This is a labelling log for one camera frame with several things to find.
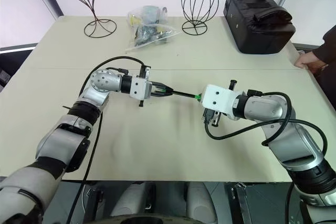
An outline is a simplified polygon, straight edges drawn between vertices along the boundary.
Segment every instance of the transparent bag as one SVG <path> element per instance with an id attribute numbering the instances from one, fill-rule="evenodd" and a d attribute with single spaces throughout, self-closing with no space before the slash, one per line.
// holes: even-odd
<path id="1" fill-rule="evenodd" d="M 166 24 L 167 8 L 145 5 L 130 11 L 128 13 L 127 21 L 134 29 L 137 29 L 137 27 L 141 24 Z"/>
<path id="2" fill-rule="evenodd" d="M 144 47 L 155 42 L 157 45 L 164 44 L 167 39 L 179 34 L 175 28 L 163 24 L 138 25 L 135 31 L 134 42 L 126 50 Z"/>
<path id="3" fill-rule="evenodd" d="M 128 13 L 128 23 L 133 29 L 134 41 L 126 50 L 144 47 L 155 42 L 160 45 L 169 37 L 179 34 L 175 28 L 167 24 L 167 8 L 146 5 Z"/>

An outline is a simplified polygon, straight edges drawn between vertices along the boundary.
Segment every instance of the robotic arm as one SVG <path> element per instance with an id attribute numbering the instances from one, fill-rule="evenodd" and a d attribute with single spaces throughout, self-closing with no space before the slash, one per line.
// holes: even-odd
<path id="1" fill-rule="evenodd" d="M 234 91 L 235 83 L 232 81 L 229 89 L 214 85 L 205 88 L 201 104 L 205 108 L 206 128 L 210 122 L 212 126 L 218 126 L 221 113 L 232 120 L 244 118 L 257 123 L 285 117 L 286 100 L 277 95 L 262 96 L 259 91 L 245 95 L 242 91 Z M 295 119 L 294 110 L 291 119 Z M 273 136 L 279 128 L 280 123 L 262 126 L 266 138 Z M 293 180 L 302 199 L 302 215 L 310 221 L 307 223 L 335 221 L 336 173 L 308 131 L 299 124 L 288 123 L 284 131 L 268 143 L 268 147 Z"/>
<path id="2" fill-rule="evenodd" d="M 41 223 L 64 173 L 81 165 L 110 91 L 128 93 L 142 106 L 151 94 L 149 72 L 150 67 L 142 66 L 141 77 L 110 70 L 92 74 L 89 88 L 38 144 L 35 162 L 0 183 L 0 223 Z"/>
<path id="3" fill-rule="evenodd" d="M 36 160 L 17 170 L 0 183 L 0 223 L 41 223 L 44 211 L 52 200 L 66 172 L 81 165 L 87 152 L 93 125 L 106 106 L 110 91 L 128 93 L 140 101 L 151 95 L 163 97 L 172 94 L 200 100 L 206 126 L 218 126 L 220 115 L 232 120 L 245 118 L 264 122 L 284 118 L 287 104 L 276 95 L 245 95 L 229 89 L 208 85 L 201 98 L 173 91 L 158 82 L 150 82 L 150 67 L 142 66 L 140 76 L 115 74 L 107 69 L 95 71 L 89 87 L 80 95 L 67 115 L 61 117 L 51 131 L 40 141 Z M 152 86 L 161 91 L 152 92 Z M 262 127 L 265 136 L 271 137 L 280 123 Z M 304 127 L 288 123 L 285 130 L 268 144 L 275 157 L 286 169 L 303 200 L 303 214 L 311 223 L 336 219 L 336 174 L 324 159 L 323 153 Z"/>

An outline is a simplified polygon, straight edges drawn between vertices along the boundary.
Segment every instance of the floor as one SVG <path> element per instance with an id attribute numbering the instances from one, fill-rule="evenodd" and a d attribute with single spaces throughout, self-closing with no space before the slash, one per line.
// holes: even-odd
<path id="1" fill-rule="evenodd" d="M 121 194 L 130 184 L 131 182 L 98 182 L 94 185 L 104 191 L 104 198 L 109 199 L 108 202 L 104 200 L 98 207 L 96 219 L 109 215 Z M 185 216 L 186 204 L 183 197 L 185 183 L 156 182 L 155 184 L 155 212 L 171 216 Z M 225 185 L 227 184 L 205 182 L 216 209 L 218 224 L 233 224 Z M 252 224 L 283 224 L 283 210 L 288 186 L 289 183 L 247 185 L 245 192 Z M 66 223 L 78 188 L 79 184 L 77 183 L 61 182 L 54 199 L 45 213 L 43 224 Z M 89 190 L 90 186 L 85 186 L 83 194 L 77 202 L 72 224 L 82 223 L 84 217 L 83 206 L 86 206 Z M 298 194 L 294 192 L 290 205 L 290 224 L 302 223 L 298 201 Z"/>
<path id="2" fill-rule="evenodd" d="M 104 182 L 100 186 L 106 190 L 105 196 L 112 199 L 111 204 L 106 204 L 104 210 L 102 207 L 97 212 L 97 218 L 108 214 L 116 203 L 116 199 L 120 197 L 122 192 L 128 187 L 130 182 Z M 215 205 L 218 217 L 218 224 L 232 224 L 230 208 L 224 190 L 223 183 L 206 182 L 208 191 Z M 61 182 L 55 197 L 53 198 L 49 208 L 45 212 L 43 224 L 66 223 L 72 201 L 77 193 L 79 184 L 70 182 Z M 83 195 L 83 203 L 87 201 L 87 191 L 89 186 L 85 187 Z M 159 182 L 156 183 L 156 211 L 165 215 L 185 216 L 185 201 L 183 199 L 184 182 Z M 82 196 L 79 198 L 75 211 L 72 216 L 72 224 L 82 223 L 84 210 L 82 208 Z"/>

